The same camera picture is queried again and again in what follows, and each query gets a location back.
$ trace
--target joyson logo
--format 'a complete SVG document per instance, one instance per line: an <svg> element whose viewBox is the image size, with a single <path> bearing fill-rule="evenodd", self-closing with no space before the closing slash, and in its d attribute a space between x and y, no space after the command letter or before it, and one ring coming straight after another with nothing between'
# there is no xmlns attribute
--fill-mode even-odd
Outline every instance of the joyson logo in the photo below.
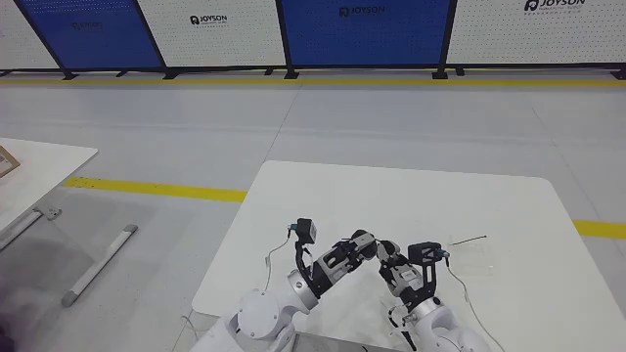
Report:
<svg viewBox="0 0 626 352"><path fill-rule="evenodd" d="M190 16L189 20L194 26L218 26L228 22L226 16Z"/></svg>
<svg viewBox="0 0 626 352"><path fill-rule="evenodd" d="M377 13L384 13L384 6L339 7L339 16L342 18L348 18L350 16L377 14Z"/></svg>
<svg viewBox="0 0 626 352"><path fill-rule="evenodd" d="M80 30L102 30L101 22L72 22L71 27L76 31Z"/></svg>
<svg viewBox="0 0 626 352"><path fill-rule="evenodd" d="M578 10L587 0L526 0L524 11Z"/></svg>

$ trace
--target perforated wall panel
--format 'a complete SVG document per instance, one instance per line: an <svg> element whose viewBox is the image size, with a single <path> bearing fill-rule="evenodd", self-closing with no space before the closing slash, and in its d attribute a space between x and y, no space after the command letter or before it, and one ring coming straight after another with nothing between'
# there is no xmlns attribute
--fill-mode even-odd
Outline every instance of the perforated wall panel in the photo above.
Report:
<svg viewBox="0 0 626 352"><path fill-rule="evenodd" d="M67 68L160 66L131 0L21 0Z"/></svg>
<svg viewBox="0 0 626 352"><path fill-rule="evenodd" d="M626 0L459 0L449 64L626 62Z"/></svg>
<svg viewBox="0 0 626 352"><path fill-rule="evenodd" d="M450 0L283 0L296 66L433 65Z"/></svg>
<svg viewBox="0 0 626 352"><path fill-rule="evenodd" d="M138 0L168 66L285 64L275 0Z"/></svg>
<svg viewBox="0 0 626 352"><path fill-rule="evenodd" d="M13 0L0 0L0 69L57 68Z"/></svg>

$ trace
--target yellow floor line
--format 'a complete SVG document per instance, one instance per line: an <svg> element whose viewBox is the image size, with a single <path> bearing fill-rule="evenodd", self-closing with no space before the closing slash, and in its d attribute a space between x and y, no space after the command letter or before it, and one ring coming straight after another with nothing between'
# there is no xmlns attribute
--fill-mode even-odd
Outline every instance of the yellow floor line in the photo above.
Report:
<svg viewBox="0 0 626 352"><path fill-rule="evenodd" d="M581 236L626 240L626 223L574 220L574 226Z"/></svg>
<svg viewBox="0 0 626 352"><path fill-rule="evenodd" d="M101 180L87 177L70 178L65 185L72 188L100 189L103 191L172 196L178 198L201 198L230 202L243 202L247 194L246 191L235 191L231 189ZM626 223L593 222L589 220L574 220L573 222L576 230L578 230L578 234L581 236L626 240Z"/></svg>
<svg viewBox="0 0 626 352"><path fill-rule="evenodd" d="M67 187L100 189L103 191L130 192L144 195L173 196L178 198L202 198L215 201L243 202L246 191L187 187L180 185L153 184L118 180L100 180L97 178L73 177L66 181Z"/></svg>
<svg viewBox="0 0 626 352"><path fill-rule="evenodd" d="M76 78L73 80L61 79L0 79L0 85L280 85L280 84L304 84L304 85L379 85L379 86L486 86L486 87L622 87L626 88L626 82L620 80L583 80L583 79L384 79L384 78L319 78L319 79L283 79L255 78L255 79L87 79Z"/></svg>

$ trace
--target white desk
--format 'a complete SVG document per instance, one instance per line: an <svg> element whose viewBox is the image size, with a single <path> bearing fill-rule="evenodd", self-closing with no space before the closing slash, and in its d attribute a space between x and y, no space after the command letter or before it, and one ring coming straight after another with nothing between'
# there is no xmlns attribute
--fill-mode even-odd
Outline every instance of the white desk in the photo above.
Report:
<svg viewBox="0 0 626 352"><path fill-rule="evenodd" d="M42 215L54 220L61 213L44 198L91 160L98 150L6 138L0 138L0 145L21 164L0 178L1 250ZM64 296L65 306L76 300L136 230L134 225L126 226L105 258L90 267Z"/></svg>
<svg viewBox="0 0 626 352"><path fill-rule="evenodd" d="M0 234L16 224L50 191L94 157L98 150L0 138L21 165L0 178Z"/></svg>
<svg viewBox="0 0 626 352"><path fill-rule="evenodd" d="M541 178L266 162L196 293L194 310L222 315L247 291L263 288L264 257L299 217L317 225L314 258L357 229L396 241L405 254L414 242L445 245L487 235L480 245L491 253L491 275L462 279L480 319L508 352L626 351L626 321L557 193ZM453 253L453 269L455 260L461 258ZM272 265L270 289L295 268L292 243L272 255ZM296 315L296 329L410 350L401 336L388 335L386 312L396 300L378 268L373 260L347 275L311 315ZM461 286L443 263L437 271L437 295L482 333Z"/></svg>

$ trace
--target floor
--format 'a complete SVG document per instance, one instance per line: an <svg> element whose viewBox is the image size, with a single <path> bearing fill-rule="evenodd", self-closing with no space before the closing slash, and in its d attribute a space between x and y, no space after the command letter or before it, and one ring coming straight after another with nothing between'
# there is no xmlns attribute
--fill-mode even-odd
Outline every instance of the floor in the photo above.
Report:
<svg viewBox="0 0 626 352"><path fill-rule="evenodd" d="M300 76L428 79L429 73ZM467 78L611 79L599 70L471 71ZM515 83L0 84L0 137L98 148L80 176L238 190L249 188L268 159L539 176L552 182L573 219L623 222L624 91ZM180 316L190 315L239 205L76 188L59 188L53 199L64 211L56 223L36 223L0 255L0 318L11 324L19 351L188 351L195 336ZM139 234L63 309L65 290L128 223ZM626 241L583 240L626 312ZM193 313L192 321L202 329L214 319ZM302 337L297 350L362 349Z"/></svg>

